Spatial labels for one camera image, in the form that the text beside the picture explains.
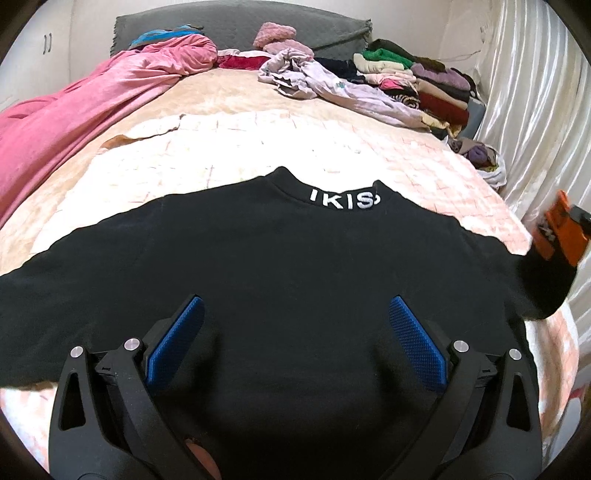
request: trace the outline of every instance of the green sweater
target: green sweater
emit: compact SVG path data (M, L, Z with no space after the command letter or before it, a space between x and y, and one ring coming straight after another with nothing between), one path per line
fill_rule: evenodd
M400 55L395 54L385 48L379 48L376 51L369 51L366 50L363 52L363 57L365 60L370 61L381 61L381 60L389 60L389 61L397 61L398 63L402 63L404 68L409 69L412 66L412 62L409 59L405 59Z

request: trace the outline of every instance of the blue gripper pad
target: blue gripper pad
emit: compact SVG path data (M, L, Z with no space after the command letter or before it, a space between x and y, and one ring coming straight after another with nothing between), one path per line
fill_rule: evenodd
M151 393L165 389L177 372L203 325L203 300L194 297L178 316L147 361L146 386Z
M443 393L446 360L401 297L390 301L390 325L426 389Z

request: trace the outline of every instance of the wardrobe door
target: wardrobe door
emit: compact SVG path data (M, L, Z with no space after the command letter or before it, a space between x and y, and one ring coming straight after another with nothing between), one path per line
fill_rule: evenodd
M0 64L0 110L70 83L74 0L48 0L22 29Z

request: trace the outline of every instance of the bed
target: bed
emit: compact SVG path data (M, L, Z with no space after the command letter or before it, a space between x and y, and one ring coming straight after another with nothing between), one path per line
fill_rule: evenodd
M0 230L0 274L18 268L72 230L169 193L187 193L288 167L330 191L382 180L462 226L492 235L516 254L530 237L463 157L426 132L396 128L321 99L297 101L256 72L213 69L184 78L112 125L61 166ZM577 372L577 332L567 304L527 321L538 368L545 445ZM48 469L56 385L0 389L0 407Z

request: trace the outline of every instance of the white curtain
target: white curtain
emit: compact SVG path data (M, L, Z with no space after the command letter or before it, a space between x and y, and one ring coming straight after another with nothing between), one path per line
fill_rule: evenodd
M501 191L531 227L557 190L591 210L591 67L543 0L493 2L493 27L476 66L487 110L477 139L504 156ZM591 256L569 296L581 355L591 353Z

